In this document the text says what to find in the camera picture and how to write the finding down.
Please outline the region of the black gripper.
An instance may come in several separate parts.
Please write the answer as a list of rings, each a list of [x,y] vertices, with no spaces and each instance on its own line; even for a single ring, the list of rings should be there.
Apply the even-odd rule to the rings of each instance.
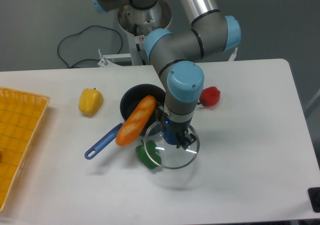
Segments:
[[[197,140],[196,135],[186,132],[192,120],[192,113],[176,114],[170,111],[166,105],[158,106],[156,112],[157,118],[162,126],[162,131],[175,133],[177,149],[186,149],[188,145],[193,144]]]

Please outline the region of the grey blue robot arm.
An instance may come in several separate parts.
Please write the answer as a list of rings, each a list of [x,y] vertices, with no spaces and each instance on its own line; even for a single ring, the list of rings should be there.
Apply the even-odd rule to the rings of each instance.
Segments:
[[[92,0],[99,12],[128,11],[119,24],[144,38],[132,50],[153,66],[166,91],[161,125],[169,134],[167,142],[187,149],[197,140],[189,125],[204,86],[204,73],[195,62],[237,47],[242,34],[238,21],[224,16],[215,0],[180,1],[191,28],[173,35],[160,0]]]

